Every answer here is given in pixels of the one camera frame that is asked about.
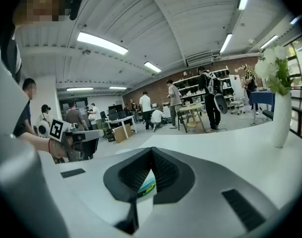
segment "white flower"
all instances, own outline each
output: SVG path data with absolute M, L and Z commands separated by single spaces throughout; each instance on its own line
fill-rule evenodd
M 277 46 L 274 48 L 274 53 L 275 53 L 275 56 L 276 56 L 278 59 L 280 59 L 280 60 L 286 59 L 287 50 L 286 50 L 285 47 L 282 47 L 282 46 L 277 45 Z
M 276 76 L 279 66 L 276 63 L 269 64 L 265 60 L 259 60 L 255 65 L 255 73 L 262 79 L 269 79 Z
M 276 56 L 275 56 L 275 52 L 273 49 L 266 49 L 263 53 L 263 57 L 265 58 L 265 61 L 267 63 L 275 63 L 276 61 Z

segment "white wall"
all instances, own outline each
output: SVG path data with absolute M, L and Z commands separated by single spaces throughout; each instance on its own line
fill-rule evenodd
M 106 96 L 92 96 L 88 97 L 88 106 L 91 107 L 91 103 L 94 103 L 96 107 L 99 109 L 100 112 L 104 111 L 107 114 L 109 114 L 109 106 L 112 106 L 113 104 L 116 104 L 116 101 L 121 101 L 122 106 L 123 104 L 123 97 L 118 95 L 106 95 Z
M 56 92 L 56 76 L 44 76 L 33 79 L 36 82 L 37 94 L 30 102 L 32 126 L 36 125 L 39 115 L 42 114 L 41 107 L 43 104 L 50 106 L 51 110 L 49 114 L 52 117 L 61 119 L 59 101 Z

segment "wall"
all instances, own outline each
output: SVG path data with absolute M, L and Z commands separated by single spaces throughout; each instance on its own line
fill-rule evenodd
M 116 101 L 121 101 L 122 106 L 123 104 L 123 98 L 122 96 L 117 95 L 107 95 L 107 96 L 92 96 L 87 97 L 88 99 L 88 105 L 91 107 L 91 103 L 94 103 L 96 107 L 99 109 L 100 112 L 104 111 L 107 114 L 109 114 L 109 106 L 112 106 L 113 104 L 116 104 Z
M 50 106 L 49 114 L 57 119 L 61 119 L 61 112 L 56 92 L 56 76 L 45 76 L 34 78 L 37 87 L 37 94 L 30 102 L 31 123 L 36 125 L 39 115 L 42 114 L 43 104 Z
M 240 59 L 232 59 L 232 60 L 225 60 L 225 61 L 218 61 L 213 63 L 213 65 L 205 65 L 205 68 L 214 71 L 214 70 L 220 70 L 225 69 L 226 66 L 228 66 L 229 72 L 232 75 L 239 75 L 240 77 L 244 76 L 244 71 L 240 70 L 238 72 L 235 72 L 235 69 L 239 68 L 240 66 L 247 64 L 250 66 L 255 66 L 257 63 L 257 57 L 246 57 L 246 58 L 240 58 Z M 129 103 L 130 99 L 133 99 L 136 103 L 139 102 L 140 97 L 142 96 L 143 91 L 148 92 L 148 96 L 151 98 L 151 104 L 157 103 L 161 105 L 164 102 L 168 102 L 169 99 L 167 98 L 168 94 L 168 88 L 166 86 L 166 80 L 171 79 L 172 81 L 178 81 L 182 78 L 188 78 L 197 75 L 196 68 L 185 70 L 187 72 L 187 76 L 183 75 L 182 72 L 175 73 L 173 75 L 170 75 L 168 77 L 159 79 L 158 81 L 155 81 L 151 84 L 145 85 L 137 90 L 134 90 L 128 94 L 125 94 L 123 96 L 123 100 L 125 103 Z M 262 86 L 261 80 L 258 80 L 258 87 Z

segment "black cap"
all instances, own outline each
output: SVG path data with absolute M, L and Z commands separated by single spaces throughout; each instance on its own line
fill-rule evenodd
M 45 113 L 46 110 L 51 110 L 51 108 L 46 104 L 42 105 L 42 113 Z

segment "table with blue tablecloth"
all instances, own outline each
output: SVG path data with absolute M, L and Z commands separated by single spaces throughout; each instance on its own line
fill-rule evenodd
M 271 112 L 274 112 L 275 93 L 272 93 L 271 91 L 251 92 L 249 105 L 252 104 L 267 104 L 267 107 L 268 105 L 271 105 Z M 255 108 L 253 109 L 253 124 L 255 124 Z

